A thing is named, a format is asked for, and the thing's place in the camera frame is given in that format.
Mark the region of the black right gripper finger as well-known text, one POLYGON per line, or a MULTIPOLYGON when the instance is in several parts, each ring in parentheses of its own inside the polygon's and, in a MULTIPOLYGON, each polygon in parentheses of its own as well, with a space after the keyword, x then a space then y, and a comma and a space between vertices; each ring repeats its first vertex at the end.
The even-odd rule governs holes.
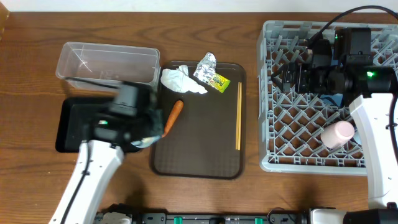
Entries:
POLYGON ((271 75, 271 81, 275 84, 285 84, 286 73, 288 70, 288 65, 282 65, 276 72, 271 75))
POLYGON ((279 88, 279 90, 282 92, 282 93, 287 93, 288 92, 288 84, 287 83, 285 83, 285 82, 280 82, 280 81, 274 81, 274 83, 275 83, 275 85, 276 85, 276 87, 278 87, 279 88))

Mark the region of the light blue rice bowl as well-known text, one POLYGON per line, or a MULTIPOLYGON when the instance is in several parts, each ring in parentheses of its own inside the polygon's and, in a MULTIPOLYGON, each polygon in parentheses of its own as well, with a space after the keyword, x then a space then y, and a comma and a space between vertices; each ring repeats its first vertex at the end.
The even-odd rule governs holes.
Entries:
POLYGON ((131 142, 131 145, 143 149, 151 146, 153 143, 157 142, 161 138, 161 135, 159 136, 153 136, 153 137, 147 137, 143 138, 140 141, 133 141, 131 142))

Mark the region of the dark blue plate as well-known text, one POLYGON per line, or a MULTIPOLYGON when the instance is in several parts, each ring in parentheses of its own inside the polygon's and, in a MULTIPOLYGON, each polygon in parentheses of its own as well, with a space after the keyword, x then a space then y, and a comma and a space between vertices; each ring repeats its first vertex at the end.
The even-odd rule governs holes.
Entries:
POLYGON ((332 60, 331 66, 322 72, 321 90, 318 97, 325 103, 338 108, 344 107, 343 93, 346 90, 346 78, 343 73, 343 63, 332 60))

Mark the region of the orange carrot piece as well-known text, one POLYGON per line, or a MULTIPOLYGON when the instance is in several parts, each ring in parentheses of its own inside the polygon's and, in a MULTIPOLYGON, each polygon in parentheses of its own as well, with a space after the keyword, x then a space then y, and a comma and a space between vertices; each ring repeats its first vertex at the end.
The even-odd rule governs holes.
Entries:
POLYGON ((175 102, 175 104, 169 114, 169 117, 167 119, 167 122, 165 124, 164 133, 162 135, 163 138, 166 137, 166 135, 171 130, 171 128, 174 125, 174 123, 176 122, 179 114, 181 113, 183 106, 184 106, 184 102, 182 100, 178 100, 175 102))

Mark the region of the wooden chopstick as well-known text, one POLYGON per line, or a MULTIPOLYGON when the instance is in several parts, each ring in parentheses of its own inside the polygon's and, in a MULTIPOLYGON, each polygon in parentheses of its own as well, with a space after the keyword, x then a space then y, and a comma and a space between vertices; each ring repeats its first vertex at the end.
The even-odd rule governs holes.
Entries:
POLYGON ((238 133, 238 98, 239 98, 239 93, 237 92, 237 113, 236 113, 236 150, 237 150, 237 133, 238 133))
POLYGON ((241 150, 241 117, 242 117, 242 83, 238 83, 238 133, 237 133, 237 150, 241 150))

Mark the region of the white napkin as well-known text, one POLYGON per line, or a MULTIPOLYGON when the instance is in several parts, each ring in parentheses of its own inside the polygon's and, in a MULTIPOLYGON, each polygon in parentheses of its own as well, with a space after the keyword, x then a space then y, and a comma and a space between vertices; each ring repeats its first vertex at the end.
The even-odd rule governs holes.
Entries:
POLYGON ((180 65, 177 69, 165 68, 160 78, 161 84, 177 93, 205 94, 208 91, 188 75, 188 66, 180 65))

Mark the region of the pink cup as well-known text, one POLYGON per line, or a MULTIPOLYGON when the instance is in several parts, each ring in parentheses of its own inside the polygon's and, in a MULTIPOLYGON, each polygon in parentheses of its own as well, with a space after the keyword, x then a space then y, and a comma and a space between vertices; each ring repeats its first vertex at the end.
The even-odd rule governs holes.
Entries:
POLYGON ((347 121, 338 121, 327 126, 321 133, 322 143, 334 149, 346 144, 354 136, 354 126, 347 121))

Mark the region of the yellow snack wrapper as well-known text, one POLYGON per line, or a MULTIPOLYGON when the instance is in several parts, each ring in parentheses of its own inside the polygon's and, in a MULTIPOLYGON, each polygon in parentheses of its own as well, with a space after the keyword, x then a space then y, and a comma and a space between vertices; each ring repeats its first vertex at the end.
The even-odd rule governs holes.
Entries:
POLYGON ((225 89, 227 89, 230 82, 231 81, 229 79, 223 77, 218 73, 215 73, 209 80, 210 85, 221 93, 223 93, 225 89))

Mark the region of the aluminium foil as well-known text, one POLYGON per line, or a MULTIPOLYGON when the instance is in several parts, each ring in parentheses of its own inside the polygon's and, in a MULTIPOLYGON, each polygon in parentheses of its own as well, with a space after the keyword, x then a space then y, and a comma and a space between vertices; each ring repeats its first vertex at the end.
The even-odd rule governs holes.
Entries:
POLYGON ((208 52, 198 63, 194 76, 202 82, 209 82, 216 73, 216 57, 208 52))

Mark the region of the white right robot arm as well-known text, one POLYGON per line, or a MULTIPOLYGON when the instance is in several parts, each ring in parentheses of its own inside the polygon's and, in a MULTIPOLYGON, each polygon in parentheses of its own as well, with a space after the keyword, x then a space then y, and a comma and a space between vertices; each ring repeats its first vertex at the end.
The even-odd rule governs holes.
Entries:
POLYGON ((373 64, 369 28, 337 30, 333 43, 318 32, 308 49, 308 63, 283 65, 271 80, 283 92, 342 95, 364 152, 369 208, 314 208, 297 223, 397 223, 397 74, 373 64))

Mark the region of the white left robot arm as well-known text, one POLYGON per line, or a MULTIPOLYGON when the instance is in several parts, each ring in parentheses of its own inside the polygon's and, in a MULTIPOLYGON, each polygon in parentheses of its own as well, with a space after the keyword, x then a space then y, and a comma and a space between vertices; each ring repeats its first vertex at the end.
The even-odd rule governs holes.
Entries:
POLYGON ((92 223, 125 155, 151 146, 164 133, 151 86, 121 81, 115 89, 114 99, 83 128, 73 174, 51 223, 92 223))

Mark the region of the grey dishwasher rack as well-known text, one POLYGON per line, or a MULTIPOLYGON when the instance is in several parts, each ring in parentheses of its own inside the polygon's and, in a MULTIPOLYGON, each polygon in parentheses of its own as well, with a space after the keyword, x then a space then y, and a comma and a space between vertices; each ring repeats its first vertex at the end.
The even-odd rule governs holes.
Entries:
POLYGON ((304 21, 267 21, 257 41, 259 72, 259 164, 268 172, 323 175, 365 175, 361 140, 349 108, 323 102, 315 93, 282 93, 271 75, 290 62, 308 63, 308 40, 321 32, 334 42, 335 32, 359 27, 371 30, 375 66, 392 67, 397 74, 397 26, 304 21), (354 136, 330 149, 321 141, 323 130, 338 121, 354 126, 354 136))

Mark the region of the brown serving tray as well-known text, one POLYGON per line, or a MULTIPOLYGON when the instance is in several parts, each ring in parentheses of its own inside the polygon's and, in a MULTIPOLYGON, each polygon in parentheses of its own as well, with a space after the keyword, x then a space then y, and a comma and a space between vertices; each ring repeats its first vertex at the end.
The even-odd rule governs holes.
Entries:
POLYGON ((235 63, 218 63, 216 72, 231 83, 221 93, 207 85, 205 94, 176 93, 162 84, 158 104, 167 119, 176 101, 183 109, 166 137, 151 146, 150 166, 158 175, 232 180, 244 169, 245 112, 241 150, 236 150, 238 82, 246 92, 246 71, 235 63))

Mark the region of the black tray bin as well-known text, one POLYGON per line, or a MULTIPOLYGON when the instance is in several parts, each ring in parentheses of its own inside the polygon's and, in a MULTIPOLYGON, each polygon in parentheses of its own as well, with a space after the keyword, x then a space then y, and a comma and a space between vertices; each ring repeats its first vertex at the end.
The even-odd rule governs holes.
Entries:
POLYGON ((126 116, 110 111, 110 97, 71 97, 62 105, 55 149, 78 152, 82 141, 103 141, 119 146, 123 152, 137 152, 134 141, 150 134, 153 122, 146 113, 126 116))

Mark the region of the clear plastic bin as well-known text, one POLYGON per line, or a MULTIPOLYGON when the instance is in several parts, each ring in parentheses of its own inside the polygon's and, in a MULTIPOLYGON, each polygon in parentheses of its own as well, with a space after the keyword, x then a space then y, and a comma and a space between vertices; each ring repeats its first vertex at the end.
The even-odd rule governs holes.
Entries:
POLYGON ((117 86, 121 81, 158 87, 160 52, 125 45, 67 42, 58 60, 56 77, 76 77, 117 86))

